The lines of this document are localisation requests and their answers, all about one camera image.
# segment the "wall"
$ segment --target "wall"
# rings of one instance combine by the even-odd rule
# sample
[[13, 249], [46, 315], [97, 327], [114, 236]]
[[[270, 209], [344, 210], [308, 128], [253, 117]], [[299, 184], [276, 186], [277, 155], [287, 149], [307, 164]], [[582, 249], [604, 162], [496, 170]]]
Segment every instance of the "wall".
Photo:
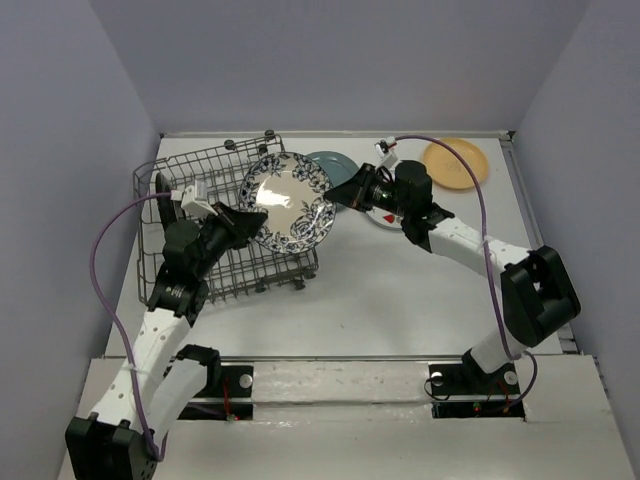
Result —
[[515, 129], [587, 0], [90, 0], [163, 132]]
[[600, 360], [638, 476], [639, 22], [637, 0], [595, 0], [515, 142], [544, 239], [582, 301], [578, 343]]
[[[108, 333], [90, 245], [159, 139], [85, 0], [1, 2], [0, 65], [0, 478], [47, 480]], [[134, 225], [100, 254], [114, 301]]]

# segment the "dish rack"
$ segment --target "dish rack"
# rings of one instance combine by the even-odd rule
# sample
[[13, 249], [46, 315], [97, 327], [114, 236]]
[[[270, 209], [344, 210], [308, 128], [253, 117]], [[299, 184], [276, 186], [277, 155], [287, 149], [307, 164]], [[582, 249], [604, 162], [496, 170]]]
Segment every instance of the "dish rack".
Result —
[[[280, 135], [267, 130], [263, 137], [235, 142], [149, 162], [133, 172], [136, 198], [147, 195], [155, 172], [162, 172], [173, 186], [182, 188], [195, 179], [207, 182], [209, 203], [217, 201], [237, 208], [238, 188], [249, 168], [268, 153], [285, 151]], [[155, 202], [146, 202], [138, 225], [138, 297], [148, 303], [163, 262], [164, 232]], [[300, 254], [277, 254], [251, 242], [240, 250], [228, 250], [207, 276], [209, 300], [262, 293], [272, 285], [292, 284], [297, 290], [316, 276], [315, 249]]]

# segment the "floral patterned plate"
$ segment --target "floral patterned plate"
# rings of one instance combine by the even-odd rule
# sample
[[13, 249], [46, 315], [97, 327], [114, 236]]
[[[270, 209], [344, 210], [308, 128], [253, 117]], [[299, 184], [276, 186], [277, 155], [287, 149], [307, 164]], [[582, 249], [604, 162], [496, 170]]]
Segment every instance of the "floral patterned plate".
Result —
[[280, 152], [258, 160], [240, 186], [240, 209], [269, 218], [256, 241], [277, 253], [301, 253], [331, 230], [336, 206], [323, 198], [327, 174], [309, 157]]

